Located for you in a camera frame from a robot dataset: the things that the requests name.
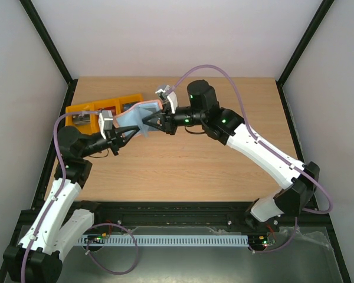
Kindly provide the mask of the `tan leather card holder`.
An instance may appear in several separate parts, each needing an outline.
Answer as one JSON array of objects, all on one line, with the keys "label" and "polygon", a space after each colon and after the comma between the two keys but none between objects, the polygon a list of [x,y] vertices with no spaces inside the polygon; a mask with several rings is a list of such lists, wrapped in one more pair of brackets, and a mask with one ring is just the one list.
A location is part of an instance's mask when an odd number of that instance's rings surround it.
[{"label": "tan leather card holder", "polygon": [[148,137],[150,131],[157,131],[157,129],[143,124],[142,119],[155,114],[161,110],[162,103],[159,100],[148,100],[134,104],[125,112],[114,117],[113,124],[116,130],[122,127],[138,126],[139,131],[135,136],[143,135]]}]

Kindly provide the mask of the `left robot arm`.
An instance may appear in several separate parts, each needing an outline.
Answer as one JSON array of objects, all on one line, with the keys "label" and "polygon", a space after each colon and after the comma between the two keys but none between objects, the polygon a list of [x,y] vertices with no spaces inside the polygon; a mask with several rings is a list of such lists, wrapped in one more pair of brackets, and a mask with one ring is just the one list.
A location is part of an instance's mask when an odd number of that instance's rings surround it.
[{"label": "left robot arm", "polygon": [[106,149],[118,154],[138,131],[138,126],[115,128],[110,124],[102,133],[91,135],[73,126],[57,132],[55,149],[61,160],[51,192],[26,234],[3,254],[12,281],[58,281],[65,258],[97,216],[99,204],[90,202],[65,218],[89,177],[92,163],[87,156]]}]

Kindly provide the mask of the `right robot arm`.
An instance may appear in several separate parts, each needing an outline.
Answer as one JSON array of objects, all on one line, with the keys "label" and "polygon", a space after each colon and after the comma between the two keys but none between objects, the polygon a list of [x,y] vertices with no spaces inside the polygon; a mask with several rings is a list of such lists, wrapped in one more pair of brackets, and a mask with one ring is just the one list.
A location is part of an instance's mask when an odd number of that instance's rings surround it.
[{"label": "right robot arm", "polygon": [[298,217],[314,195],[320,168],[314,162],[303,163],[270,144],[245,124],[242,116],[220,107],[215,89],[205,80],[188,84],[190,105],[178,105],[176,94],[168,85],[157,91],[164,100],[162,109],[143,118],[143,123],[174,135],[178,127],[201,126],[213,140],[251,159],[279,185],[279,190],[257,199],[248,210],[246,226],[260,230],[266,221],[278,215]]}]

